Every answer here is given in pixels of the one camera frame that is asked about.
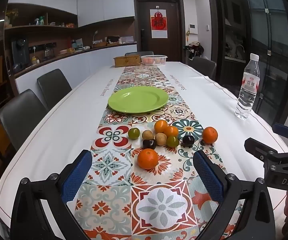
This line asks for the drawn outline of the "orange mandarin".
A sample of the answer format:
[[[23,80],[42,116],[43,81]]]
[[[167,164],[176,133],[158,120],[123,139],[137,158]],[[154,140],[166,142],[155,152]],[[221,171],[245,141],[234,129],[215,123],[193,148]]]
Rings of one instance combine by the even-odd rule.
[[[154,130],[156,133],[163,133],[168,127],[168,123],[165,120],[158,120],[154,125]]]
[[[158,165],[158,154],[155,150],[146,148],[137,156],[137,164],[144,170],[150,170]]]
[[[177,127],[175,126],[167,126],[163,133],[167,136],[167,137],[177,137],[179,135],[179,130]]]
[[[218,139],[218,132],[213,127],[206,127],[202,132],[202,140],[206,144],[213,144]]]

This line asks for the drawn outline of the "dark plum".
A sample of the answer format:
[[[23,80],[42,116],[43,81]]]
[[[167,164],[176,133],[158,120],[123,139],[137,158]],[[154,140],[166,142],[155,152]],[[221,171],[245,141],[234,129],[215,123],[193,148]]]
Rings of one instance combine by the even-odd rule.
[[[142,142],[143,149],[150,148],[152,150],[156,149],[157,142],[155,139],[145,139]]]
[[[194,145],[194,142],[195,142],[195,138],[192,135],[185,135],[182,138],[182,145],[184,147],[191,147]]]

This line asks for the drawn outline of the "green plum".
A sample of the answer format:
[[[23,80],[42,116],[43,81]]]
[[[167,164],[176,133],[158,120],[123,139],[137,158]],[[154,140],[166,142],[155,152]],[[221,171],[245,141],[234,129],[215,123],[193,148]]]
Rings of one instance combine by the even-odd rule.
[[[129,139],[135,140],[140,136],[141,132],[138,128],[131,128],[128,130]]]
[[[170,148],[176,148],[179,145],[179,139],[176,136],[169,136],[166,145]]]

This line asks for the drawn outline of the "brown longan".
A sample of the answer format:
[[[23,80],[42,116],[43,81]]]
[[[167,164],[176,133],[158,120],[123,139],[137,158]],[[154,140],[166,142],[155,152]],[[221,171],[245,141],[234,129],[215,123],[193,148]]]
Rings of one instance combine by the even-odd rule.
[[[158,146],[164,146],[167,142],[167,136],[164,133],[157,133],[155,140]]]
[[[154,134],[150,130],[145,130],[142,133],[142,138],[143,138],[143,140],[152,140],[152,139],[154,139]]]

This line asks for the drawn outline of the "white kitchen counter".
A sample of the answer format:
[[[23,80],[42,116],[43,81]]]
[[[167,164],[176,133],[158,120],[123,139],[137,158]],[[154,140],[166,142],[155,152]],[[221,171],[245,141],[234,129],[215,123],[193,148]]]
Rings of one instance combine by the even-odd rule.
[[[137,44],[135,42],[115,47],[84,51],[35,69],[30,68],[27,73],[15,78],[16,86],[19,93],[31,89],[37,96],[40,96],[37,78],[55,69],[60,69],[68,80],[71,88],[75,88],[101,68],[113,66],[115,57],[123,56],[125,53],[134,51],[137,51]]]

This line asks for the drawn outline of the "clear water bottle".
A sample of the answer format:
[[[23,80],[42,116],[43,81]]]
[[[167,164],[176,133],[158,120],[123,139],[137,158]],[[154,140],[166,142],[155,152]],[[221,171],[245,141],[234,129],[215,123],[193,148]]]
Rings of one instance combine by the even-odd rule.
[[[253,108],[260,84],[259,55],[250,54],[250,61],[244,69],[235,115],[246,120]]]

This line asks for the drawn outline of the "right side dark chair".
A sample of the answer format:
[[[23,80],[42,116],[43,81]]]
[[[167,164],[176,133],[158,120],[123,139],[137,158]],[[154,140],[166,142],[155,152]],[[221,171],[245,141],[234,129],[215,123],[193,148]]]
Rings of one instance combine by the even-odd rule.
[[[187,64],[204,76],[208,76],[211,80],[215,80],[217,65],[214,61],[196,56],[192,60],[187,59]]]

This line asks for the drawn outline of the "white tablecloth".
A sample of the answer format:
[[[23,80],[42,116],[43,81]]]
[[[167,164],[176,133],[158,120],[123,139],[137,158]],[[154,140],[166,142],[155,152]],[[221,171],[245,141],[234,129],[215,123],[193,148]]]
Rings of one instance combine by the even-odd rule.
[[[0,180],[0,218],[6,225],[11,223],[21,179],[45,180],[50,174],[61,172],[83,150],[90,151],[108,99],[116,92],[115,86],[125,68],[105,67],[87,78],[53,107],[28,136]],[[237,98],[229,90],[199,72],[197,77],[184,77],[180,82],[186,88],[183,99],[203,129],[217,130],[218,139],[212,145],[221,155],[225,172],[249,181],[264,176],[263,163],[244,149],[248,138],[279,153],[288,152],[283,139],[260,116],[251,113],[246,120],[235,116]],[[76,201],[77,194],[68,202],[74,218]]]

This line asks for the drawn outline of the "near left dark chair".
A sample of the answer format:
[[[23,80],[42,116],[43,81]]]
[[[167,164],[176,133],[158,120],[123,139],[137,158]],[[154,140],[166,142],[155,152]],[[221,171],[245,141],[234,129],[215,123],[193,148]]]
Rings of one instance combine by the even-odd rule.
[[[18,94],[0,109],[0,122],[16,150],[21,148],[47,112],[31,89]]]

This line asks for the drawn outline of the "glass sliding door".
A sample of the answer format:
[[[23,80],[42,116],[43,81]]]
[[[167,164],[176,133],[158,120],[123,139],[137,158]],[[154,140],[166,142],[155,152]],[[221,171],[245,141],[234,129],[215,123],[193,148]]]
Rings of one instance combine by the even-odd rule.
[[[269,125],[288,117],[288,2],[244,0],[250,51],[259,55],[260,85],[254,111]]]

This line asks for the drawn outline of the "patterned table runner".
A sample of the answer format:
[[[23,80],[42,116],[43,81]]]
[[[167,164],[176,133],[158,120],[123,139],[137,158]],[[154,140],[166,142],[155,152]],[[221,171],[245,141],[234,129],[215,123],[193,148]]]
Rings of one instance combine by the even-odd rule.
[[[197,72],[180,63],[127,67],[116,91],[149,86],[168,102],[148,113],[107,108],[90,151],[92,166],[77,193],[75,218],[90,239],[196,239],[216,208],[193,165],[202,150],[225,168],[183,99],[181,79]]]

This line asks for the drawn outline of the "green plate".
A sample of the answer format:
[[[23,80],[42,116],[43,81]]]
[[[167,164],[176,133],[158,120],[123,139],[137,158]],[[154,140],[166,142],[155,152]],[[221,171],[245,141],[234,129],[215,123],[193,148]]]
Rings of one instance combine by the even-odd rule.
[[[113,93],[108,106],[121,113],[146,113],[163,107],[168,99],[169,96],[163,89],[135,86]]]

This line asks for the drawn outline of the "far end dark chair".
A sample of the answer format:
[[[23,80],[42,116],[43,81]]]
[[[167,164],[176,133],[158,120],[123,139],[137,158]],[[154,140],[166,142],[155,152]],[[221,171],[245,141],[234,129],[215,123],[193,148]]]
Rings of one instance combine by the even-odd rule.
[[[131,55],[151,56],[151,55],[154,55],[154,52],[153,51],[134,51],[134,52],[125,53],[125,56],[131,56]]]

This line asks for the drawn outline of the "woven wicker box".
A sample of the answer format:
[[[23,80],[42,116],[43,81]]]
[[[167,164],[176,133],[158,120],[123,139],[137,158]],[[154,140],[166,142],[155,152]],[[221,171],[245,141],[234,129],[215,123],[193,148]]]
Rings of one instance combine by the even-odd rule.
[[[139,55],[118,56],[114,58],[115,67],[139,66],[141,58]]]

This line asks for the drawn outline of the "dark wooden door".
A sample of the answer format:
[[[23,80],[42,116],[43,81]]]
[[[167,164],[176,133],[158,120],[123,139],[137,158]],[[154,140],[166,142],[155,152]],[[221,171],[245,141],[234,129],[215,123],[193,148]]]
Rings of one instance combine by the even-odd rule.
[[[138,51],[183,62],[185,22],[183,0],[134,0]]]

